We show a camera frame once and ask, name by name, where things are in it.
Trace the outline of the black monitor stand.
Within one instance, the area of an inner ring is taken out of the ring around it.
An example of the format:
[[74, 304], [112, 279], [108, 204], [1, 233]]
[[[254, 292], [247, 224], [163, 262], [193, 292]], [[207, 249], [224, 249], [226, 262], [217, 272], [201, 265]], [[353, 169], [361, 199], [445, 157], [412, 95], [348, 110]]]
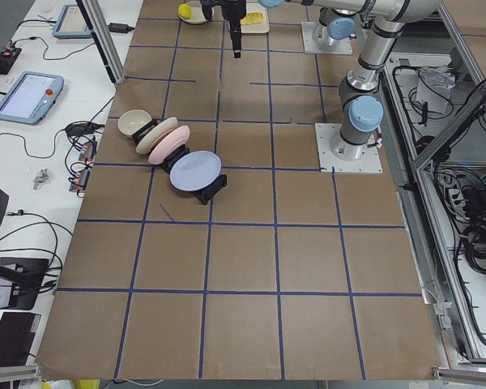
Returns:
[[[9, 196], [0, 188], [0, 227]], [[49, 268], [48, 259], [0, 258], [0, 309], [31, 310]]]

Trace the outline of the small metal clamp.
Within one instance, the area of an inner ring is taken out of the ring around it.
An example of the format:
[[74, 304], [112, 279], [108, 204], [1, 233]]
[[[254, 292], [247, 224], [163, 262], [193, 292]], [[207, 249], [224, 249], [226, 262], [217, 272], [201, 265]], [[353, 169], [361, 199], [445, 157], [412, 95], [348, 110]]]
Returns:
[[39, 190], [42, 185], [44, 185], [49, 180], [49, 170], [40, 169], [33, 179], [33, 190]]

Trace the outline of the black dish rack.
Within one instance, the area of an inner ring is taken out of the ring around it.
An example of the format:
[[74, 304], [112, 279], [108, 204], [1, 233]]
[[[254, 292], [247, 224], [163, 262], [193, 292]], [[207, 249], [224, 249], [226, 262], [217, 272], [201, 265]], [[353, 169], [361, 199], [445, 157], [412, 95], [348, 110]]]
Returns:
[[[140, 140], [143, 138], [143, 136], [146, 135], [150, 130], [152, 130], [158, 124], [160, 124], [160, 122], [158, 122], [155, 119], [152, 119], [152, 120], [149, 121], [148, 124], [143, 126], [140, 130], [135, 132], [130, 137], [135, 142], [136, 147], [137, 147], [137, 144], [140, 142]], [[157, 144], [167, 134], [164, 134], [160, 139], [158, 139]], [[164, 160], [163, 163], [161, 163], [160, 165], [156, 165], [156, 166], [159, 167], [160, 169], [164, 170], [164, 172], [169, 175], [174, 164], [178, 160], [180, 160], [183, 156], [189, 154], [190, 152], [192, 152], [192, 151], [186, 146], [186, 144], [182, 145], [181, 147], [176, 149], [170, 156], [168, 156]], [[224, 187], [226, 187], [227, 184], [228, 184], [228, 178], [225, 174], [221, 173], [221, 170], [220, 170], [219, 176], [209, 186], [207, 186], [207, 187], [205, 187], [201, 190], [192, 191], [190, 193], [192, 195], [194, 195], [194, 197], [196, 197], [197, 200], [200, 203], [206, 205], [220, 190], [222, 190]]]

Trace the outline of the blue teach pendant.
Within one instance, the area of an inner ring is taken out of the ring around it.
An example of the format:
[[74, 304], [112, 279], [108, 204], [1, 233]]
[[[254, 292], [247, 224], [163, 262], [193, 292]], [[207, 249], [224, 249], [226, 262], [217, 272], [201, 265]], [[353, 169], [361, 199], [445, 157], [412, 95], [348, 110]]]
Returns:
[[0, 102], [0, 121], [36, 125], [64, 87], [60, 75], [24, 71]]
[[62, 7], [52, 34], [57, 39], [89, 39], [92, 37], [79, 7], [73, 4], [66, 4]]

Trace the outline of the white oval lemon dish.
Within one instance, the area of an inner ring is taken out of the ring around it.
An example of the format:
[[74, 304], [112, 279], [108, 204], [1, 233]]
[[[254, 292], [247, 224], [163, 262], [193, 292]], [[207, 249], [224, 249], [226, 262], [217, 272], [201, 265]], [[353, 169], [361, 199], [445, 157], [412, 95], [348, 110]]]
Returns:
[[179, 16], [182, 21], [186, 22], [187, 24], [194, 25], [205, 24], [208, 22], [203, 14], [202, 3], [200, 1], [187, 1], [184, 3], [188, 4], [192, 8], [192, 17], [189, 20], [185, 20]]

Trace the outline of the pink plate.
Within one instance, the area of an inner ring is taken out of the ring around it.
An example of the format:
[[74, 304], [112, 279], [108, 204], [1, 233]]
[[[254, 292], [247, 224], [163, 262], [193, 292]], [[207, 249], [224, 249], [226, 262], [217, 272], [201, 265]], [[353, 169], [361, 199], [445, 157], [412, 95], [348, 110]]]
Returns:
[[167, 134], [151, 151], [148, 162], [151, 165], [160, 165], [176, 149], [185, 145], [190, 138], [190, 128], [180, 126]]

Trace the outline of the cream rectangular tray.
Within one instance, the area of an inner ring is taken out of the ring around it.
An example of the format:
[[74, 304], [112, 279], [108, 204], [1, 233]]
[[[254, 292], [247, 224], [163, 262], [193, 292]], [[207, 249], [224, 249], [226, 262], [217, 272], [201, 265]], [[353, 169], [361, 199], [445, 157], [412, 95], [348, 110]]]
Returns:
[[241, 24], [241, 31], [244, 34], [265, 34], [269, 32], [269, 20], [268, 20], [268, 13], [267, 9], [264, 6], [261, 6], [257, 2], [248, 2], [246, 4], [246, 14], [249, 12], [262, 12], [264, 15], [264, 21], [261, 24], [256, 24], [256, 25], [249, 25], [249, 26], [243, 26]]

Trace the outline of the cream plate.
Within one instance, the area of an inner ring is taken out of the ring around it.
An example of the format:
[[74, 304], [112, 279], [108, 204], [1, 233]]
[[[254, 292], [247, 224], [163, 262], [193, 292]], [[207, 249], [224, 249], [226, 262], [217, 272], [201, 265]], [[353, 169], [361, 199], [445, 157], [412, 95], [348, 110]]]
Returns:
[[177, 118], [170, 117], [163, 120], [160, 124], [155, 126], [150, 130], [140, 142], [137, 144], [135, 151], [138, 154], [148, 154], [151, 149], [157, 144], [158, 139], [160, 139], [164, 134], [177, 128]]

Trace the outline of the far blue teach pendant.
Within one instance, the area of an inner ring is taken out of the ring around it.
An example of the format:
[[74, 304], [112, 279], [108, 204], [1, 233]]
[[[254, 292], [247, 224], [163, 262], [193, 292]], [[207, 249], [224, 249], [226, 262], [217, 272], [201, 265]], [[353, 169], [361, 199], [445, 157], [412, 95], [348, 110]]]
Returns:
[[73, 4], [66, 4], [62, 7], [52, 34], [57, 39], [89, 39], [92, 37], [79, 7]]

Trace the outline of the aluminium frame post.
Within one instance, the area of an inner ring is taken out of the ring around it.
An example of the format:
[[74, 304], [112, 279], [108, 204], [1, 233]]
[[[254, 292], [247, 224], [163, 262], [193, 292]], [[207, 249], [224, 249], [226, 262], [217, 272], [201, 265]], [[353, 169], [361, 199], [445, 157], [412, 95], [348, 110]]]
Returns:
[[96, 43], [110, 81], [115, 85], [123, 83], [126, 78], [126, 72], [99, 2], [97, 0], [77, 0], [76, 3], [92, 35], [92, 39]]

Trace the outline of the black power adapter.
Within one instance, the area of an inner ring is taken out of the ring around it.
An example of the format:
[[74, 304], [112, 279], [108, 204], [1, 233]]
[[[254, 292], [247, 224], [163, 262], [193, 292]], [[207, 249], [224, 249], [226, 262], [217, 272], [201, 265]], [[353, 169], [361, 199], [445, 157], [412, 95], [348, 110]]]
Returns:
[[134, 27], [130, 26], [129, 24], [109, 23], [108, 29], [113, 33], [127, 34], [128, 32], [133, 31]]

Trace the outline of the yellow orange bread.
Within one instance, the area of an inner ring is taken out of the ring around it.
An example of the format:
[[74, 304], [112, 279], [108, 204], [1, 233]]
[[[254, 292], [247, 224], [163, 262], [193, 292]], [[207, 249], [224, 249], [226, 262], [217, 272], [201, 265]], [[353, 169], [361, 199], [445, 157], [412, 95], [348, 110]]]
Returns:
[[241, 24], [243, 26], [249, 26], [249, 25], [261, 24], [263, 21], [264, 21], [263, 13], [254, 11], [254, 12], [247, 13], [246, 16], [241, 20]]

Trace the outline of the yellow lemon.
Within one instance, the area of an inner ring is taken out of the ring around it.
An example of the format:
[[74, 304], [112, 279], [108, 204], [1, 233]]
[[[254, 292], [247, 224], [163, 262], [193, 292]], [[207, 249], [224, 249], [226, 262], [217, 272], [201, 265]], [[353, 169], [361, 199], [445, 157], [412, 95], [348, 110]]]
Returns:
[[186, 3], [182, 3], [177, 12], [182, 19], [189, 20], [192, 17], [192, 8]]

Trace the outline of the near blue teach pendant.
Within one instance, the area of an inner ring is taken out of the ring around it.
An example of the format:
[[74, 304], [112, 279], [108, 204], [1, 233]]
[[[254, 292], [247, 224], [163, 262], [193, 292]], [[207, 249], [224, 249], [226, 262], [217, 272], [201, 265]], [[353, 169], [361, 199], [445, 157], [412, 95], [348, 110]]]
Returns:
[[0, 121], [36, 125], [64, 87], [60, 75], [24, 71], [0, 102]]

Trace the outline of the blue plate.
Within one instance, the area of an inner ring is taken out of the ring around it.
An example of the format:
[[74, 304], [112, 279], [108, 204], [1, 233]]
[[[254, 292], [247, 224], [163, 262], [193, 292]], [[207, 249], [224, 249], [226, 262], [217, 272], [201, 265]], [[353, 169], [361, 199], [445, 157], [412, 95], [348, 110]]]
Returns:
[[170, 182], [178, 190], [201, 190], [219, 176], [221, 165], [214, 152], [190, 152], [174, 164], [169, 174]]

